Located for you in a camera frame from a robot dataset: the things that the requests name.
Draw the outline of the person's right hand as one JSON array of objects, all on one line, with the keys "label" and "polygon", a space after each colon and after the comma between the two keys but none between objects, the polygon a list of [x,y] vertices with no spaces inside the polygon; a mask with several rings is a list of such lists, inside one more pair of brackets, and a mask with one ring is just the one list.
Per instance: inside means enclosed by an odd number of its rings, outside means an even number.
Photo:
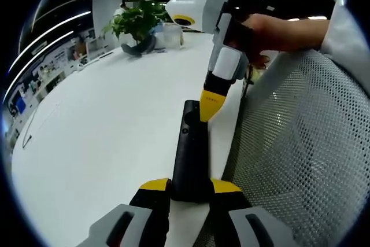
[{"label": "person's right hand", "polygon": [[251,30],[252,39],[246,54],[253,67],[264,69],[270,58],[263,51],[286,51],[289,47],[290,22],[263,14],[252,14],[243,23]]}]

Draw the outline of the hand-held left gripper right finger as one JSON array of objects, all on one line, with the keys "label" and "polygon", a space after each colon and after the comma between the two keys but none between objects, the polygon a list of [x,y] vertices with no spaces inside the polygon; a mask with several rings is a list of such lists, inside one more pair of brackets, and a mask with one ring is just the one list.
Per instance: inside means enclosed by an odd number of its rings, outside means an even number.
[{"label": "hand-held left gripper right finger", "polygon": [[297,246],[293,232],[262,207],[253,207],[231,182],[211,179],[209,214],[216,246]]}]

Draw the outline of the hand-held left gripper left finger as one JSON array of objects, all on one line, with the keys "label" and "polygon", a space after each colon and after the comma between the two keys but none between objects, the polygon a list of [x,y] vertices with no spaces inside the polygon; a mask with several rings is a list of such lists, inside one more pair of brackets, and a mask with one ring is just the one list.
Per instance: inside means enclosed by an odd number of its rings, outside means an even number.
[{"label": "hand-held left gripper left finger", "polygon": [[164,246],[169,231],[168,178],[151,180],[128,205],[120,204],[90,226],[79,246]]}]

